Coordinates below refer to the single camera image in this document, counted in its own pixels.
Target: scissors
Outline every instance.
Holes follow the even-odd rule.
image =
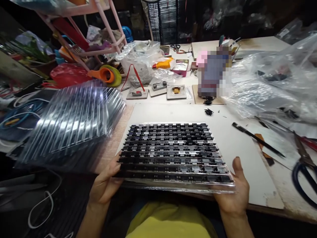
[[[298,173],[299,173],[299,171],[301,171],[304,174],[307,181],[309,182],[309,184],[314,189],[315,193],[317,194],[317,183],[315,182],[315,180],[312,178],[312,176],[310,175],[310,173],[307,170],[307,167],[311,168],[315,172],[315,175],[317,176],[317,166],[312,161],[310,155],[306,152],[306,150],[301,142],[300,137],[295,132],[293,132],[293,133],[294,133],[294,137],[295,137],[295,143],[297,146],[297,150],[298,150],[298,153],[300,154],[300,159],[298,160],[297,164],[295,165],[295,167],[293,169],[292,180],[293,180],[293,183],[294,183],[296,190],[302,196],[302,198],[309,205],[311,205],[312,207],[317,209],[317,204],[307,196],[307,194],[304,192],[304,190],[302,189],[302,187],[298,181]]]
[[[177,53],[177,54],[186,54],[187,52],[184,51],[184,50],[180,50],[181,46],[180,45],[176,45],[176,44],[173,44],[171,45],[171,48]]]

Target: black pen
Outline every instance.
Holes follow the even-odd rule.
[[[248,130],[244,129],[242,126],[238,125],[236,122],[233,122],[232,125],[237,128],[238,130],[244,132],[245,134],[253,137],[254,139],[256,139],[259,143],[261,143],[262,145],[264,145],[266,148],[270,149],[271,151],[273,151],[275,154],[278,154],[279,156],[282,156],[285,158],[285,156],[279,152],[277,149],[274,149],[272,146],[270,146],[268,143],[266,143],[265,141],[261,140],[260,138],[256,137],[254,134],[252,134],[251,132],[249,132]]]

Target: hand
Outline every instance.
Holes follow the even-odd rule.
[[[108,205],[112,196],[123,182],[121,178],[112,178],[120,170],[119,153],[108,163],[96,177],[89,194],[88,205]]]
[[[220,211],[232,216],[244,216],[249,203],[249,190],[250,186],[244,177],[243,169],[241,166],[240,157],[235,157],[232,162],[232,167],[235,174],[233,179],[235,181],[236,193],[222,193],[214,194],[218,202]]]

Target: yellow shirt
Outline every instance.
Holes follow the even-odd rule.
[[[147,203],[131,221],[126,238],[218,238],[211,222],[195,207]]]

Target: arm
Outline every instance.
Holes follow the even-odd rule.
[[[232,166],[235,172],[233,178],[237,193],[214,194],[219,205],[221,219],[228,238],[254,238],[246,214],[250,186],[244,177],[239,157],[235,157]]]
[[[110,199],[123,181],[122,179],[112,178],[120,170],[120,164],[117,163],[118,159],[119,153],[96,177],[89,194],[86,213],[76,238],[100,237],[110,205]]]

